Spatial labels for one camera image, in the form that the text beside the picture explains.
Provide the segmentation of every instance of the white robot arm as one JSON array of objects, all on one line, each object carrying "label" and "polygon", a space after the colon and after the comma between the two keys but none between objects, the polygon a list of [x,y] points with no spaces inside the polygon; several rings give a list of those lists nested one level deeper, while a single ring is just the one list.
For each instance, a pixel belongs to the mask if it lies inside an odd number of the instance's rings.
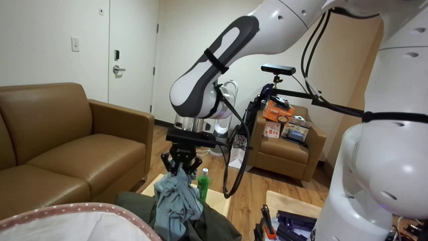
[{"label": "white robot arm", "polygon": [[292,47],[331,7],[328,0],[265,0],[254,13],[233,22],[197,63],[171,88],[170,102],[181,117],[225,118],[214,83],[237,59],[280,54]]},{"label": "white robot arm", "polygon": [[265,0],[232,23],[171,88],[181,117],[225,118],[217,78],[237,59],[280,54],[325,11],[379,14],[384,42],[365,93],[365,124],[347,132],[316,241],[383,241],[392,213],[428,219],[428,0]]}]

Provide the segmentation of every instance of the white door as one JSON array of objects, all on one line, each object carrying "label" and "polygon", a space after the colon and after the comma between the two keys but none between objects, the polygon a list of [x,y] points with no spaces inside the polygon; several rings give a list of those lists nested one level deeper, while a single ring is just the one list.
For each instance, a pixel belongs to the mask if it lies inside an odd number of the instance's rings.
[{"label": "white door", "polygon": [[159,0],[110,2],[108,102],[150,113]]}]

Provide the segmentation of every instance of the light switch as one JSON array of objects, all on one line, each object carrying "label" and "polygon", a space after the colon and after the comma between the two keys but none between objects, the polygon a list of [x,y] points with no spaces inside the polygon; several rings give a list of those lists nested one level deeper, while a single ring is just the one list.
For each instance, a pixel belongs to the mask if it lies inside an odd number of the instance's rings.
[{"label": "light switch", "polygon": [[79,53],[80,46],[79,46],[79,39],[78,38],[71,38],[71,51],[72,53]]}]

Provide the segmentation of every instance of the sofa armrest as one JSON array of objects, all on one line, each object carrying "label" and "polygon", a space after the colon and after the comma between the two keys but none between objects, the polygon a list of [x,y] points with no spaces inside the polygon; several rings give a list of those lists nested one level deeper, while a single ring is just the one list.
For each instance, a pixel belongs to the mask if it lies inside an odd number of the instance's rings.
[{"label": "sofa armrest", "polygon": [[266,120],[264,118],[262,113],[258,112],[254,126],[253,126],[252,142],[250,142],[250,148],[254,150],[258,150],[258,148],[262,144],[265,125],[266,125]]},{"label": "sofa armrest", "polygon": [[153,148],[154,117],[147,113],[90,101],[92,112],[92,133],[110,134],[145,144],[149,158]]},{"label": "sofa armrest", "polygon": [[304,173],[304,181],[310,181],[313,173],[316,172],[316,168],[318,165],[321,152],[325,145],[326,136],[324,132],[317,128],[316,125],[312,125],[306,137],[306,145],[309,150],[309,160],[308,160],[308,168]]}]

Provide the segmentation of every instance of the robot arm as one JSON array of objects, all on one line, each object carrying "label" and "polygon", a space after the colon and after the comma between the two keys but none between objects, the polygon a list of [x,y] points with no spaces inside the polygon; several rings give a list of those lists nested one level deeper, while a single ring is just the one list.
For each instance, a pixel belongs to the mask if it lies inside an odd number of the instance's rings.
[{"label": "robot arm", "polygon": [[230,116],[215,83],[229,66],[254,54],[280,54],[292,47],[333,0],[265,0],[233,22],[197,63],[171,88],[170,102],[181,117],[221,120]]}]

